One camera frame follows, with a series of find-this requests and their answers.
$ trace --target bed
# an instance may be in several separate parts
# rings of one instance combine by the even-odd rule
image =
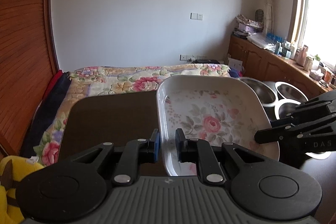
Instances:
[[[230,77],[228,70],[228,66],[219,64],[184,64],[163,67],[86,67],[70,72],[68,77],[71,79],[71,84],[64,100],[53,122],[43,133],[39,144],[33,147],[34,152],[43,165],[57,162],[58,150],[70,109],[83,98],[156,90],[164,79],[173,75]]]

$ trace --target tray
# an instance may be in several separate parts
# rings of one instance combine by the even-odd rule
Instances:
[[[255,92],[244,82],[229,77],[174,75],[157,89],[161,151],[171,176],[192,176],[196,165],[180,163],[175,130],[186,138],[199,138],[221,146],[231,141],[274,160],[279,160],[278,142],[259,145],[257,130],[271,128]]]

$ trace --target pink bottle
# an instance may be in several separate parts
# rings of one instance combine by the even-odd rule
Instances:
[[[299,56],[297,57],[296,63],[298,63],[302,67],[305,65],[307,52],[308,52],[308,46],[304,45],[299,52]]]

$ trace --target light switch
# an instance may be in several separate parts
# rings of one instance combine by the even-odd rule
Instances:
[[[191,13],[190,19],[197,19],[197,14],[196,13]]]

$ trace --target ribbed gray surface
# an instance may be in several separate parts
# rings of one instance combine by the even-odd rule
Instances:
[[[25,224],[37,223],[33,220]],[[257,224],[275,223],[237,208],[224,189],[201,184],[197,177],[141,177],[116,188],[94,213],[73,224]],[[316,224],[313,218],[288,222]]]

